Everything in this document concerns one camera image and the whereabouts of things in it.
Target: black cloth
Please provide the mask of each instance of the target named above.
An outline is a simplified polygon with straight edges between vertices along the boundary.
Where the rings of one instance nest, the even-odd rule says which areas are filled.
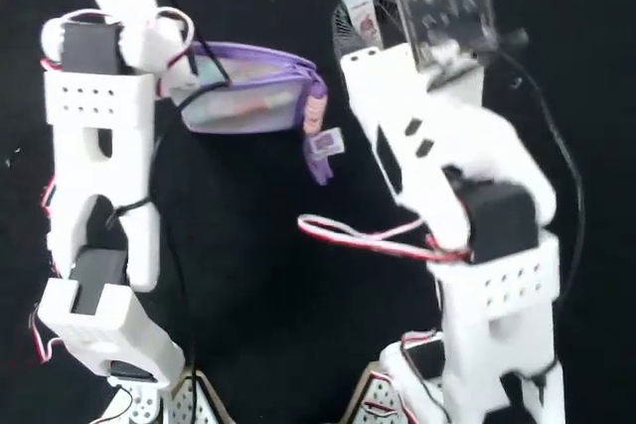
[[[313,184],[293,132],[204,137],[176,131],[162,150],[157,188],[185,267],[200,367],[236,421],[333,422],[384,346],[439,320],[422,264],[328,245],[296,230],[302,212],[366,230],[405,219],[346,105],[330,40],[336,0],[180,1],[206,38],[312,59],[331,88],[326,123],[343,128],[347,152],[333,158],[329,186]],[[588,240],[558,334],[568,422],[627,422],[636,365],[633,0],[494,3],[504,32],[525,27],[530,35],[523,61],[545,89],[588,194]],[[49,276],[39,200],[53,165],[39,32],[47,19],[90,5],[0,0],[1,422],[87,422],[111,392],[63,349],[36,365],[26,328]],[[557,189],[552,229],[561,238],[566,273],[573,188],[531,94],[508,68],[495,65],[485,104],[514,122]],[[157,111],[160,129],[170,107],[160,104]],[[142,300],[149,316],[184,344],[183,304],[165,249],[161,263],[157,289]]]

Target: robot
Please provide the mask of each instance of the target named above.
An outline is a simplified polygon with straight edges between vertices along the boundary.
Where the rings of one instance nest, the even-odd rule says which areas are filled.
[[[199,88],[187,56],[194,26],[156,0],[96,2],[102,11],[53,19],[42,34],[56,165],[48,245],[60,276],[49,280],[38,317],[90,371],[125,389],[125,422],[222,422],[223,406],[202,379],[184,379],[183,351],[136,297],[159,274],[160,218],[147,199],[154,102]],[[76,20],[84,15],[98,21]],[[183,23],[166,15],[185,22],[185,40]],[[558,242],[544,230],[555,192],[514,128],[479,106],[482,72],[466,68],[465,46],[428,53],[421,58],[411,42],[341,61],[351,108],[396,204],[428,225],[435,247],[459,251],[452,262],[427,265],[439,284],[443,334],[420,341],[443,343],[443,373],[418,379],[401,353],[408,347],[394,344],[381,356],[379,379],[391,380],[411,422],[479,424],[509,403],[499,378],[514,372],[536,422],[562,424],[551,307]],[[110,157],[98,129],[111,131]],[[99,195],[119,212],[127,251],[86,246]],[[362,422],[360,412],[351,422]]]
[[[136,296],[151,291],[159,276],[160,218],[147,199],[155,99],[198,87],[185,55],[194,25],[156,0],[95,1],[103,10],[72,12],[42,31],[56,166],[48,246],[59,277],[48,281],[38,317],[90,371],[128,393],[122,418],[221,422],[205,386],[193,388],[184,378],[181,348]],[[99,129],[111,133],[109,157]],[[98,196],[115,206],[127,250],[86,245]]]
[[[481,424],[513,404],[512,376],[526,416],[563,424],[558,240],[545,229],[556,194],[514,127],[481,106],[479,60],[503,43],[490,2],[397,4],[408,43],[341,59],[350,106],[396,205],[421,217],[433,248],[464,255],[427,261],[442,331],[385,348],[341,422]]]

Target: purple zipper pouch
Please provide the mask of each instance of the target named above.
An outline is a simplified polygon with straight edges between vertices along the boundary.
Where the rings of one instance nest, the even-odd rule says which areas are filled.
[[[247,134],[282,131],[302,126],[303,152],[316,181],[324,185],[333,176],[327,158],[308,147],[322,128],[327,87],[316,66],[286,52],[252,45],[209,42],[232,84],[203,94],[182,113],[193,132]],[[200,85],[223,79],[201,44],[194,45]],[[176,90],[176,104],[192,91]]]

